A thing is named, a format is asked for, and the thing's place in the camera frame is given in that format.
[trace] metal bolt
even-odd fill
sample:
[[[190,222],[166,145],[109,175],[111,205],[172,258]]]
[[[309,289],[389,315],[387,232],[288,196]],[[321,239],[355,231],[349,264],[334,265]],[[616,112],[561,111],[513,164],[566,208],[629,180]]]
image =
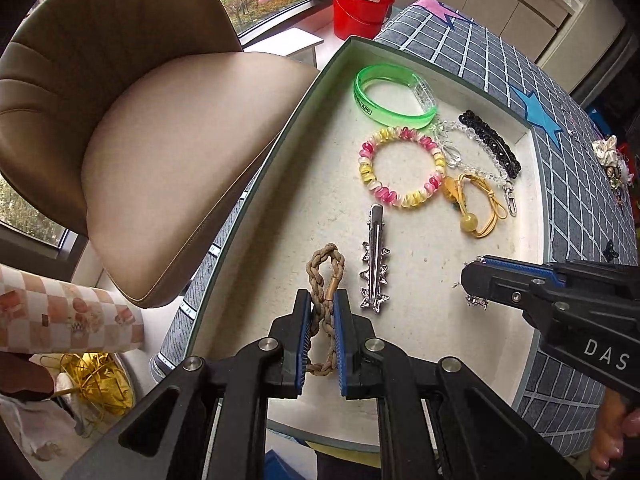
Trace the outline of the metal bolt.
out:
[[[182,367],[189,372],[194,372],[201,366],[202,366],[202,359],[199,358],[197,355],[192,355],[191,357],[187,357],[184,360],[184,363],[182,364]]]
[[[462,368],[462,363],[455,357],[447,357],[442,360],[442,369],[446,372],[454,374]]]
[[[278,347],[278,340],[274,339],[273,337],[265,337],[263,339],[260,339],[260,341],[258,341],[258,348],[260,350],[264,350],[265,352],[268,352],[269,350],[273,350],[274,348]]]
[[[385,347],[385,342],[377,337],[372,337],[364,342],[364,348],[370,352],[380,352]]]

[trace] green bracelet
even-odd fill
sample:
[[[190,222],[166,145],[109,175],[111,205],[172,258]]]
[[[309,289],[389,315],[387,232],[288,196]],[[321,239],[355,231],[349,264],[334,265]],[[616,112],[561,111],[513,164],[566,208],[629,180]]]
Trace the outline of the green bracelet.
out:
[[[398,114],[373,102],[364,91],[369,83],[376,80],[392,81],[409,87],[424,113],[422,115]],[[353,83],[353,96],[364,113],[385,126],[407,126],[420,129],[429,124],[438,111],[438,105],[427,82],[403,66],[377,64],[363,68],[358,72]]]

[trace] brown hair tie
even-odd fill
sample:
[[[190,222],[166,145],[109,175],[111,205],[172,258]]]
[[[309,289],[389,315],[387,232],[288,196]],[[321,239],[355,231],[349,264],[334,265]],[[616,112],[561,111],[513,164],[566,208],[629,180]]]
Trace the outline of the brown hair tie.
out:
[[[486,225],[479,231],[478,217],[466,210],[466,199],[463,191],[465,179],[469,180],[474,186],[487,195],[491,206],[491,217]],[[500,220],[507,218],[507,209],[498,202],[494,190],[491,189],[484,178],[480,178],[472,173],[463,173],[457,179],[451,178],[450,176],[445,177],[443,185],[445,198],[452,203],[457,203],[460,208],[460,212],[462,213],[460,229],[465,233],[469,233],[476,238],[483,238],[494,230],[495,225],[498,223],[498,218]]]

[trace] pink star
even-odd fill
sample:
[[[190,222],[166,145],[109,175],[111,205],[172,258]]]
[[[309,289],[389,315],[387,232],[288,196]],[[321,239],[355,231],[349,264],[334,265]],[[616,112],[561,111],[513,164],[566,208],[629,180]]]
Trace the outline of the pink star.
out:
[[[418,0],[414,5],[428,10],[435,18],[438,18],[442,23],[453,30],[455,29],[453,27],[453,21],[451,20],[452,18],[462,20],[466,23],[471,23],[468,19],[460,16],[457,12],[447,9],[447,7],[441,4],[438,0]]]

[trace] tray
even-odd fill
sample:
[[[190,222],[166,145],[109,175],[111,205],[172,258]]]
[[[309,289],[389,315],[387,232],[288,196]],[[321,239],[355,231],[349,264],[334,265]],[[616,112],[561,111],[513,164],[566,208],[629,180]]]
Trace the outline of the tray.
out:
[[[468,108],[475,111],[507,140],[522,165],[514,183],[518,215],[500,221],[487,238],[462,233],[459,211],[441,193],[413,210],[385,206],[385,246],[391,254],[384,291],[391,299],[379,315],[358,307],[364,286],[358,275],[365,268],[362,242],[373,196],[360,182],[357,158],[361,143],[381,126],[356,106],[352,95],[358,70],[378,62],[421,74],[444,120],[456,120]],[[380,83],[370,95],[399,112],[418,111],[412,109],[415,100],[408,89]],[[481,147],[464,134],[450,134],[450,140],[467,164],[493,171]],[[404,192],[421,186],[433,170],[429,154],[408,142],[385,147],[375,165],[382,182]],[[473,186],[465,191],[469,210],[483,224],[489,211],[486,197]],[[500,190],[497,196],[504,201]],[[468,306],[463,289],[454,285],[465,262],[482,254],[541,262],[544,237],[540,174],[529,126],[461,78],[352,36],[308,90],[258,172],[220,254],[188,354],[219,359],[265,336],[275,317],[290,312],[296,290],[308,288],[305,264],[312,253],[333,242],[346,259],[340,288],[348,290],[353,312],[371,318],[377,336],[419,358],[460,357],[510,403],[533,330],[516,309]],[[330,266],[325,266],[321,270],[328,277]],[[312,361],[323,362],[327,347],[322,334],[314,338]],[[336,374],[308,374],[298,400],[270,400],[269,419],[272,427],[321,444],[346,441],[355,449],[378,444],[376,403],[344,400]]]

